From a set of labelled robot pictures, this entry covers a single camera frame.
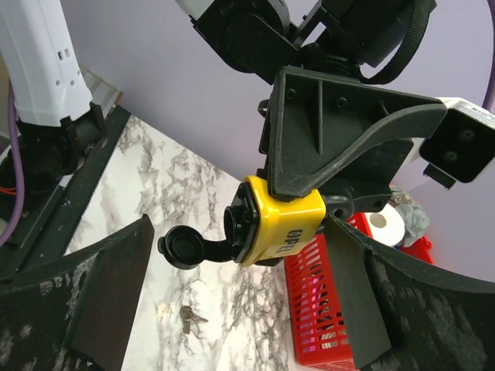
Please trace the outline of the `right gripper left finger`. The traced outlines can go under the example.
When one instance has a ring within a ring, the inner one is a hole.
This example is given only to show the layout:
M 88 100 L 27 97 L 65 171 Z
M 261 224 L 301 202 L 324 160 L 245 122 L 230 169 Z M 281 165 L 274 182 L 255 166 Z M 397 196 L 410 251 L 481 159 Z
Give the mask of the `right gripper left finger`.
M 148 216 L 1 280 L 3 370 L 120 370 L 147 270 Z

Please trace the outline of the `yellow padlock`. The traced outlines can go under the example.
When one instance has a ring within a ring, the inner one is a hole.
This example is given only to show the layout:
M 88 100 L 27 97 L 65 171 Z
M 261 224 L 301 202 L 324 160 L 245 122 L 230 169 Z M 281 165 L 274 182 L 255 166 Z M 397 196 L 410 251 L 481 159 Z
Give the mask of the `yellow padlock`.
M 317 189 L 283 202 L 269 194 L 267 180 L 249 175 L 224 210 L 225 240 L 206 240 L 192 227 L 174 226 L 159 238 L 158 250 L 181 270 L 192 270 L 205 260 L 275 266 L 307 246 L 329 215 L 348 220 L 353 211 L 350 197 L 324 196 Z

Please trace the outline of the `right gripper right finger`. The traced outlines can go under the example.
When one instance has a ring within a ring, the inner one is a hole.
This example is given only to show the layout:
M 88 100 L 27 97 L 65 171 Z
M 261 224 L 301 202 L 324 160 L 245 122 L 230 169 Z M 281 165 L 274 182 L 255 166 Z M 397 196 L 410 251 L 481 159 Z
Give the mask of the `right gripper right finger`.
M 358 370 L 492 370 L 494 284 L 387 247 L 334 216 L 324 235 Z

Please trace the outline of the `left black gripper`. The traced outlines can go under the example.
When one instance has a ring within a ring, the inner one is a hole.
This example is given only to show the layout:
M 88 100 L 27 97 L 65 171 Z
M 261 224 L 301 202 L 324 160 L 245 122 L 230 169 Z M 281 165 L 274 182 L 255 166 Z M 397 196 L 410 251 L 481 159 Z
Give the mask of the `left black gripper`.
M 355 213 L 383 209 L 413 139 L 433 136 L 447 107 L 436 98 L 289 66 L 258 113 L 266 160 L 257 174 L 269 194 L 289 202 L 317 189 L 350 197 Z

